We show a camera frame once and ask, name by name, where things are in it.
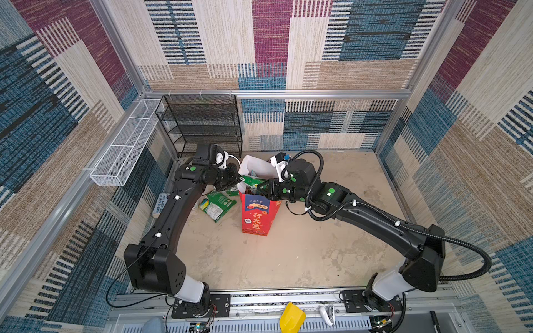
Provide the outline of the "green snack bag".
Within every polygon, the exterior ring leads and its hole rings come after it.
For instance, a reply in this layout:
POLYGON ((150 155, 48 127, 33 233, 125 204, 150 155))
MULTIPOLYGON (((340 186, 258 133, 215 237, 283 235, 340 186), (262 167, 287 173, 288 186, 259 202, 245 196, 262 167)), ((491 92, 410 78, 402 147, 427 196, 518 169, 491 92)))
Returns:
POLYGON ((226 195, 214 191, 205 196, 204 200, 199 204, 199 209, 201 212, 207 214, 214 222, 218 222, 236 204, 236 200, 232 200, 226 195))
POLYGON ((241 176, 240 180, 244 184, 244 194, 264 194, 265 186, 268 184, 266 180, 252 176, 241 176))

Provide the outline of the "red paper gift bag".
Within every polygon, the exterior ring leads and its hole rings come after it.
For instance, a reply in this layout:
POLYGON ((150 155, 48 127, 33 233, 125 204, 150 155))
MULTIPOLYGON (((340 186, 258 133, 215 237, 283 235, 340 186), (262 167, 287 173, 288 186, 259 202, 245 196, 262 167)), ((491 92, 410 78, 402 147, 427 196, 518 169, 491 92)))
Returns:
MULTIPOLYGON (((252 176, 264 180, 278 179, 270 162, 252 155, 246 155, 239 169, 241 176, 252 176)), ((244 194, 244 184, 237 184, 242 204, 242 232, 266 237, 279 211, 281 202, 270 201, 261 195, 244 194)))

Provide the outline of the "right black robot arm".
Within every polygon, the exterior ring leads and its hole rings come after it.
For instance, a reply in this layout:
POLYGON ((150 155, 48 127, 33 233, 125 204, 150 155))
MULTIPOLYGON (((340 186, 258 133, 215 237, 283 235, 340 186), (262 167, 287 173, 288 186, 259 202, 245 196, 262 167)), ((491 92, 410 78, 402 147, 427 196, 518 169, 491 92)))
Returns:
POLYGON ((338 219, 356 226, 405 258, 394 268, 371 277, 362 296, 367 309, 378 310, 412 289, 437 291, 445 250, 441 228, 424 228, 402 221, 337 183, 318 182, 310 186, 271 179, 258 185, 257 191, 271 200, 303 201, 314 220, 338 219))

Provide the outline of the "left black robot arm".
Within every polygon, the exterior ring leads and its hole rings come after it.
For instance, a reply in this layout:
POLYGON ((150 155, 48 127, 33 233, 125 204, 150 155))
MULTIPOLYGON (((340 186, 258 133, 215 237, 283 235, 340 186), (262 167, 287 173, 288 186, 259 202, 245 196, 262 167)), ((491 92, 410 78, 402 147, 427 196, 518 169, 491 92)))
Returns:
POLYGON ((183 302, 201 304, 208 287, 187 274, 186 265, 176 255, 178 242, 193 207, 207 186, 224 190, 240 178, 237 166, 183 165, 175 175, 174 187, 154 225, 139 244, 124 251, 127 272, 134 289, 173 296, 183 302))

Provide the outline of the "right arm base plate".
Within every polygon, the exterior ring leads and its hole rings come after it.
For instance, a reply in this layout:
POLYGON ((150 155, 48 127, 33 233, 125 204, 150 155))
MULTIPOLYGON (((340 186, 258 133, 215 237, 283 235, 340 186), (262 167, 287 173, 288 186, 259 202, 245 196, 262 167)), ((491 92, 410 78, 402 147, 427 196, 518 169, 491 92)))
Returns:
POLYGON ((340 291, 339 299, 344 303, 347 313, 363 312, 401 312, 404 308, 400 296, 391 301, 383 301, 377 296, 367 296, 363 289, 347 289, 340 291))

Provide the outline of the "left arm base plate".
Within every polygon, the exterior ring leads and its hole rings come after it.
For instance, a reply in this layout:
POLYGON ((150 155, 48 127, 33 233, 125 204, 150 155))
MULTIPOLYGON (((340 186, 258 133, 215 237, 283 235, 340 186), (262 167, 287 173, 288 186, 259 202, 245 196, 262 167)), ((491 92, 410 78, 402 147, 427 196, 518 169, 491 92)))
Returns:
POLYGON ((230 294, 211 294, 203 297, 199 303, 179 301, 172 305, 172 319, 208 319, 229 317, 231 306, 230 294))

